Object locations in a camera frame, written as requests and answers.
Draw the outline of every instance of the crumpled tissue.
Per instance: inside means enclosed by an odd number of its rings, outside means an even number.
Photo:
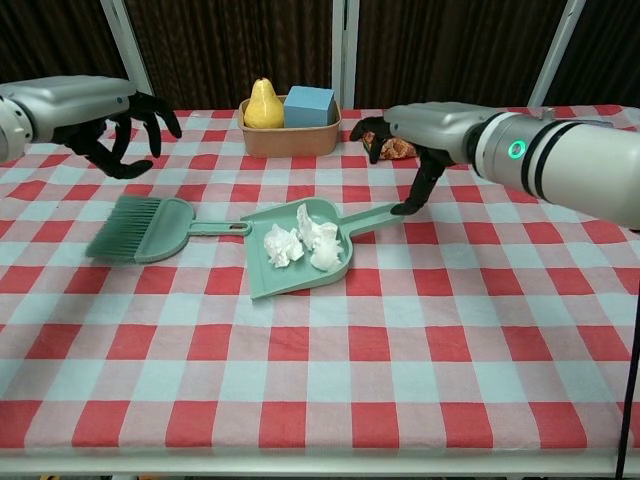
[[[291,261],[295,262],[304,255],[298,231],[292,228],[287,232],[277,224],[264,236],[264,248],[269,255],[269,263],[276,268],[288,267]]]
[[[318,225],[309,217],[307,205],[298,207],[298,235],[308,250],[313,251],[309,261],[318,270],[331,271],[340,266],[339,254],[343,252],[340,240],[336,239],[338,226],[326,222]]]

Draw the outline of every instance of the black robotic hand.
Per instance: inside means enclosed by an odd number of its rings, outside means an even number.
[[[160,156],[162,140],[160,126],[156,116],[167,125],[175,138],[182,137],[182,129],[178,119],[162,99],[141,92],[129,96],[129,109],[104,118],[90,120],[79,125],[58,128],[53,142],[65,145],[78,155],[83,155],[102,170],[106,175],[117,179],[136,178],[153,166],[151,160],[138,160],[131,164],[122,163],[129,142],[131,141],[131,119],[140,120],[149,136],[151,155]],[[116,138],[109,151],[99,139],[106,130],[106,121],[115,123]]]

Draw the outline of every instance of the table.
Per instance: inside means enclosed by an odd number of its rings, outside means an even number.
[[[640,129],[635,109],[557,113]],[[404,199],[416,160],[369,165],[347,139],[379,114],[345,111],[321,158],[245,156],[235,112],[181,111],[133,181],[52,145],[2,165],[0,473],[611,474],[640,274],[616,226],[455,167],[311,291],[252,302],[235,237],[144,267],[83,256],[123,193],[229,220]],[[147,153],[138,129],[127,160]]]

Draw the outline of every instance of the yellow pear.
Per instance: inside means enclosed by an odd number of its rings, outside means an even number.
[[[284,127],[284,106],[268,79],[260,78],[253,84],[244,124],[250,128]]]

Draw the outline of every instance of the brown basket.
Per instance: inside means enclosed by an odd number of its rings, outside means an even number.
[[[278,98],[284,103],[286,95]],[[238,126],[244,135],[247,153],[253,157],[293,157],[328,155],[338,143],[340,108],[334,101],[335,122],[326,127],[312,128],[250,128],[244,124],[244,111],[249,99],[240,104]]]

